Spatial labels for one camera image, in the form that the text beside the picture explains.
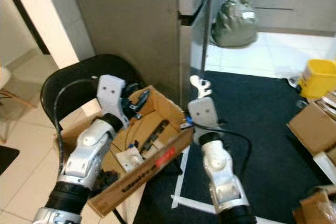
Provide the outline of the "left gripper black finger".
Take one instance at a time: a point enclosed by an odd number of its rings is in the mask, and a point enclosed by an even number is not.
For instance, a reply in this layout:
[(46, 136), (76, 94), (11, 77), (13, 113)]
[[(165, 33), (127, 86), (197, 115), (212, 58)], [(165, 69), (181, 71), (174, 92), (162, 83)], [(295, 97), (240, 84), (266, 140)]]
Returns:
[(149, 89), (144, 90), (141, 93), (141, 95), (139, 96), (139, 99), (138, 99), (137, 103), (132, 105), (132, 110), (135, 113), (138, 113), (142, 109), (142, 107), (144, 107), (144, 105), (146, 104), (147, 100), (149, 99), (150, 94), (151, 94), (151, 90), (149, 90)]

